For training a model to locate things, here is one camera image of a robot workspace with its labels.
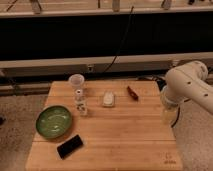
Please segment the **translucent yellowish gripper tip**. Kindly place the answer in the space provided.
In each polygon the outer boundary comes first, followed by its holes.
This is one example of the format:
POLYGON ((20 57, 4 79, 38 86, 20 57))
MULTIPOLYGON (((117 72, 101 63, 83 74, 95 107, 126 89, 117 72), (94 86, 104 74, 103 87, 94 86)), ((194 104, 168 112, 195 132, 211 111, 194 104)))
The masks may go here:
POLYGON ((177 116, 177 106, 174 104, 164 103, 162 111, 162 121, 166 125, 172 125, 177 116))

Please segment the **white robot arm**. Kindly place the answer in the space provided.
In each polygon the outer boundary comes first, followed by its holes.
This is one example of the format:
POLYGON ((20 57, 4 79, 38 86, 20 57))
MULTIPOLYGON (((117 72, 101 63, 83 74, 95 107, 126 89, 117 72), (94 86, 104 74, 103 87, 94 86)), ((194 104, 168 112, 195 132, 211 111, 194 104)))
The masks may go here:
POLYGON ((185 98, 196 102, 213 115, 213 86, 205 82, 207 77, 208 68, 201 61, 188 62, 166 73, 166 85, 160 93, 164 124, 174 123, 178 108, 185 98))

